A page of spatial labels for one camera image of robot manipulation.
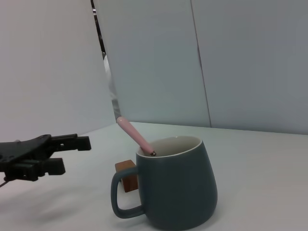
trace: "mug handle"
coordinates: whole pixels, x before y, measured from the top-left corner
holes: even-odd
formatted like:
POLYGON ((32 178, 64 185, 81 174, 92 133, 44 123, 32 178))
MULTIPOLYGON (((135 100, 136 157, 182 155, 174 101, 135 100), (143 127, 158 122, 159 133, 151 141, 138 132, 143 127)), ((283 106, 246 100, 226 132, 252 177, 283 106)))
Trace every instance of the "mug handle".
POLYGON ((120 209, 117 204, 117 186, 119 181, 127 176, 138 174, 138 167, 132 167, 120 172, 116 172, 111 181, 111 206, 115 215, 119 218, 133 218, 144 214, 143 207, 137 206, 131 209, 120 209))

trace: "white tabletop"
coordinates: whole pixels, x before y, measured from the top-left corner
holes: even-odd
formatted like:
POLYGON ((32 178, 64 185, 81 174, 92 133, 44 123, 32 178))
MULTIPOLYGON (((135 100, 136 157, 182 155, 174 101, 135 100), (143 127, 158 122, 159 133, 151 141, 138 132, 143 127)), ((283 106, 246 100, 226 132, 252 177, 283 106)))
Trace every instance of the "white tabletop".
MULTIPOLYGON (((308 230, 308 136, 133 123, 149 141, 178 135, 204 140, 218 187, 213 217, 194 230, 308 230)), ((87 134, 92 150, 61 152, 66 173, 0 189, 4 231, 154 230, 145 215, 117 218, 110 203, 114 164, 137 144, 117 125, 87 134)), ((121 208, 140 204, 138 190, 118 188, 121 208)))

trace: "wooden block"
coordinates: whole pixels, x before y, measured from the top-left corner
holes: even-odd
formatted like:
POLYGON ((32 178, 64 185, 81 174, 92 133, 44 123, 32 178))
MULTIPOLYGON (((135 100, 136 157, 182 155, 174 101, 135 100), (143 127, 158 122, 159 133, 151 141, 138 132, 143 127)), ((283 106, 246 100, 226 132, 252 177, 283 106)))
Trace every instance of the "wooden block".
MULTIPOLYGON (((134 162, 132 162, 132 160, 126 160, 120 163, 116 163, 115 170, 119 172, 124 169, 135 167, 135 166, 136 165, 134 164, 134 162)), ((132 175, 132 176, 123 178, 122 183, 123 183, 124 191, 126 193, 138 189, 137 175, 132 175)))

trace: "cable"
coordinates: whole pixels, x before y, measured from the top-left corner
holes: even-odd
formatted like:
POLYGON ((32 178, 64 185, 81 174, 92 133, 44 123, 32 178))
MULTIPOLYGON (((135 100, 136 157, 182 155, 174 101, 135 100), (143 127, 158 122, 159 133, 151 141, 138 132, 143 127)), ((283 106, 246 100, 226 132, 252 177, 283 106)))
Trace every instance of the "cable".
POLYGON ((0 184, 0 188, 1 188, 2 186, 6 185, 8 182, 9 182, 9 181, 6 181, 6 182, 0 184))

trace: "dark teal mug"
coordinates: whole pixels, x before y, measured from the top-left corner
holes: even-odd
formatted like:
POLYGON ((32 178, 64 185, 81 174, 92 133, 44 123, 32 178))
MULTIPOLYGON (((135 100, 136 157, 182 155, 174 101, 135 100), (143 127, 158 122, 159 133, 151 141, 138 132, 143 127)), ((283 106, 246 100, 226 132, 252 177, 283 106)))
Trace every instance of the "dark teal mug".
POLYGON ((136 167, 115 173, 111 205, 119 218, 145 214, 159 229, 186 230, 206 222, 217 204, 216 182, 204 143, 178 136, 151 143, 157 156, 139 149, 136 167), (141 205, 123 210, 117 204, 117 186, 123 177, 138 175, 141 205))

